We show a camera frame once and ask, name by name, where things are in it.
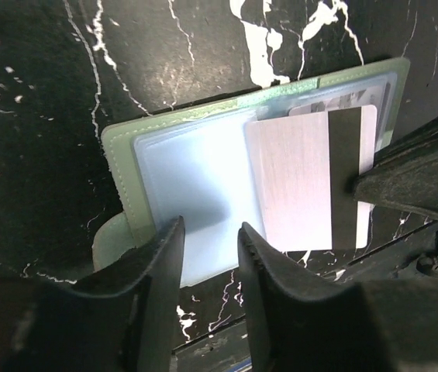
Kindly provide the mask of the green card holder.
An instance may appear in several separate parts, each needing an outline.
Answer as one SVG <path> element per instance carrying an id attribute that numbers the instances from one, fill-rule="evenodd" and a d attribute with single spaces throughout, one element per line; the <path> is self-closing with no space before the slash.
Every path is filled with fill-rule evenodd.
<path id="1" fill-rule="evenodd" d="M 391 141 L 409 67 L 396 57 L 105 128 L 102 145 L 123 211 L 98 231 L 95 267 L 108 266 L 180 216 L 182 287 L 236 268 L 244 222 L 266 239 L 246 124 L 374 105 L 375 155 Z"/>

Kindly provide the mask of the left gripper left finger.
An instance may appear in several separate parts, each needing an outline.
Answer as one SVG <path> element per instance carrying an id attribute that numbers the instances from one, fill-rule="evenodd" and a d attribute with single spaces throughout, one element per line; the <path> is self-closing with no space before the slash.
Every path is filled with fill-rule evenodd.
<path id="1" fill-rule="evenodd" d="M 0 371 L 167 371 L 185 221 L 63 286 L 0 277 Z"/>

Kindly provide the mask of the silver card with magnetic stripe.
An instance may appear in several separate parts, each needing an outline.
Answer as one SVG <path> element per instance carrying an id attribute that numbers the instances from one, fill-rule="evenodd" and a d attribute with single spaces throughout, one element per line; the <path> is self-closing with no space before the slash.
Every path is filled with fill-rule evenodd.
<path id="1" fill-rule="evenodd" d="M 245 126 L 266 240 L 281 252 L 352 250 L 368 242 L 371 206 L 354 178 L 372 168 L 374 105 Z"/>

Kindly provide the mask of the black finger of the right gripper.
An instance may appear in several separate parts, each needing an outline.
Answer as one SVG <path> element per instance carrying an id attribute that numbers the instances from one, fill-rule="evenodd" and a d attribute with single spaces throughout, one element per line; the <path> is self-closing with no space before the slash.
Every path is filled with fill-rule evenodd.
<path id="1" fill-rule="evenodd" d="M 380 150 L 354 197 L 438 220 L 438 117 Z"/>

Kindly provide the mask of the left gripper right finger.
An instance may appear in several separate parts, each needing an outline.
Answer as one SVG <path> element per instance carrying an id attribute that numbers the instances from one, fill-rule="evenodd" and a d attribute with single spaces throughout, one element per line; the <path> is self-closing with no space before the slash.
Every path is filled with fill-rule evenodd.
<path id="1" fill-rule="evenodd" d="M 247 223 L 237 251 L 255 371 L 438 371 L 438 277 L 329 281 Z"/>

